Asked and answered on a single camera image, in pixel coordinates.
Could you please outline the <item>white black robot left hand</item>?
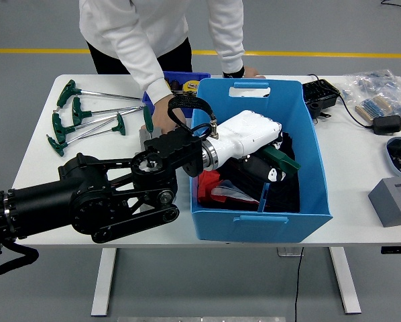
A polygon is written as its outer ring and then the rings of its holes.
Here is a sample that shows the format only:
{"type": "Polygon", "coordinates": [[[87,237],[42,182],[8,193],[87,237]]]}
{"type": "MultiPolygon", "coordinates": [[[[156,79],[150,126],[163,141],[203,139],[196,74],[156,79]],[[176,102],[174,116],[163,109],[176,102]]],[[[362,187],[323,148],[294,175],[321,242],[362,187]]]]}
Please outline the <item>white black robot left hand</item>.
{"type": "Polygon", "coordinates": [[[284,180],[286,174],[271,161],[255,153],[264,147],[279,149],[283,142],[282,125],[253,111],[242,111],[220,124],[217,138],[203,142],[204,169],[222,167],[230,159],[250,175],[266,182],[284,180]]]}

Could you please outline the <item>person's right hand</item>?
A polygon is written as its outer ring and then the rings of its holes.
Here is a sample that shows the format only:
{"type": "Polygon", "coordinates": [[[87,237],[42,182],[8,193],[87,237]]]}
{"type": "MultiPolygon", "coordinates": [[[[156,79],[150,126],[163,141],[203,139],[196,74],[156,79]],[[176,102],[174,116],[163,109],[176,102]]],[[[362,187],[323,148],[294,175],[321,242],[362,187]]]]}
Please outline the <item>person's right hand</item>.
{"type": "Polygon", "coordinates": [[[168,104],[172,98],[174,98],[174,95],[167,95],[154,105],[152,121],[154,127],[159,127],[162,130],[162,134],[173,131],[177,126],[176,122],[168,116],[168,104]]]}

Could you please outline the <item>person's left hand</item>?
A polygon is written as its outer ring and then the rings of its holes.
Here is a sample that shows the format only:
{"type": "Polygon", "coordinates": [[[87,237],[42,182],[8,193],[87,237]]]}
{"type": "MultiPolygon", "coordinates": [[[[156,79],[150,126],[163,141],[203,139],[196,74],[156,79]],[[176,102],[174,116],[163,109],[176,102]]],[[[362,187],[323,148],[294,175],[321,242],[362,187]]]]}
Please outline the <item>person's left hand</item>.
{"type": "Polygon", "coordinates": [[[265,78],[265,76],[260,74],[260,72],[254,67],[245,66],[244,70],[244,78],[265,78]]]}

